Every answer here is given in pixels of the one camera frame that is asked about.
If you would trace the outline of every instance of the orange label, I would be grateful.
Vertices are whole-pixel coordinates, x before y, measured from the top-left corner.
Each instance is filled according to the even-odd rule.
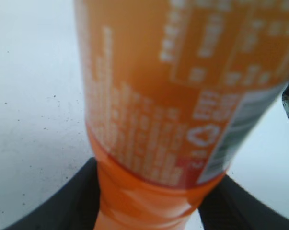
[[[80,28],[86,119],[106,154],[138,178],[173,188],[226,170],[288,79],[286,2],[79,7],[90,28]]]

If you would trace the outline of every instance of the orange liquid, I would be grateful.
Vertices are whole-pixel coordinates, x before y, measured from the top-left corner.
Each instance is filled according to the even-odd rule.
[[[88,135],[98,160],[100,213],[95,230],[182,230],[191,213],[223,174],[195,189],[173,190],[147,184],[113,162]]]
[[[75,0],[95,230],[183,230],[289,79],[280,1]]]

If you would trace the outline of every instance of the recycling symbol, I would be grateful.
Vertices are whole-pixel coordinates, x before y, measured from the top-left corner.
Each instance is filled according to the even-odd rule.
[[[187,140],[199,147],[207,147],[214,144],[219,136],[220,127],[215,124],[198,126],[187,133]]]

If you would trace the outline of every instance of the white table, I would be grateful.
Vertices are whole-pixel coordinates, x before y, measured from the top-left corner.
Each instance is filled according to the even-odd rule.
[[[71,0],[0,0],[0,229],[45,202],[92,156],[77,49]],[[289,122],[279,105],[229,175],[289,218]],[[203,229],[198,212],[186,229]]]
[[[289,219],[289,120],[280,97],[240,147],[228,175]]]

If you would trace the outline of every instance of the plastic bottle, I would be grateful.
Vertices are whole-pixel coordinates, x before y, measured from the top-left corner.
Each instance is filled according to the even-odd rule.
[[[289,79],[289,1],[75,6],[95,230],[183,230]]]

